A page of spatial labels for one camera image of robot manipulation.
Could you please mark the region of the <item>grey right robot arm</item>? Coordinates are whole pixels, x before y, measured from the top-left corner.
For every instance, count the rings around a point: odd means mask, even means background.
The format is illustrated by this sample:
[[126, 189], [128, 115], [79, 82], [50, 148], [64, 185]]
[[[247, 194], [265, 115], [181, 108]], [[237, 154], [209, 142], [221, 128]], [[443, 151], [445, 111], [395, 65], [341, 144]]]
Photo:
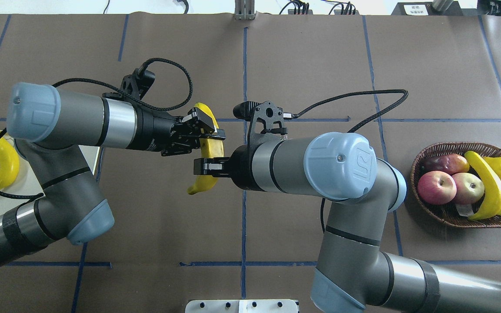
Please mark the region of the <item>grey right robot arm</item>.
[[388, 212], [406, 196], [402, 174], [357, 133], [278, 140], [251, 133], [230, 157], [202, 156], [194, 174], [228, 177], [242, 190], [332, 202], [311, 299], [325, 313], [367, 305], [402, 313], [501, 313], [501, 281], [380, 249]]

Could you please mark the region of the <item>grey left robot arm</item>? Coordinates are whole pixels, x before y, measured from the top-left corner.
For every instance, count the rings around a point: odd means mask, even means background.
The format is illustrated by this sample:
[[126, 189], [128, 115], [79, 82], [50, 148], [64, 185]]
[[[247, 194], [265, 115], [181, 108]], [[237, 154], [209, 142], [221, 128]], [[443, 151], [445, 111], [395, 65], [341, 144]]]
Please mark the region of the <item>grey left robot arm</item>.
[[51, 85], [14, 85], [7, 132], [43, 196], [0, 216], [0, 266], [64, 238], [82, 245], [114, 225], [81, 145], [169, 156], [189, 154], [201, 148], [201, 140], [225, 139], [202, 107], [183, 117], [139, 104], [147, 90], [122, 83], [122, 97], [95, 97]]

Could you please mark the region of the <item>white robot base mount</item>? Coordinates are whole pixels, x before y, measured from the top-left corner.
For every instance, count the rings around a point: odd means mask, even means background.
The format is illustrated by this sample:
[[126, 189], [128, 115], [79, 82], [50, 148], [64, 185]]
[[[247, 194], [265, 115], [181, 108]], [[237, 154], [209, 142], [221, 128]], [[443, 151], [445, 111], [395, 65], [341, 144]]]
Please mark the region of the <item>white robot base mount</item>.
[[299, 313], [300, 304], [292, 299], [191, 300], [186, 313]]

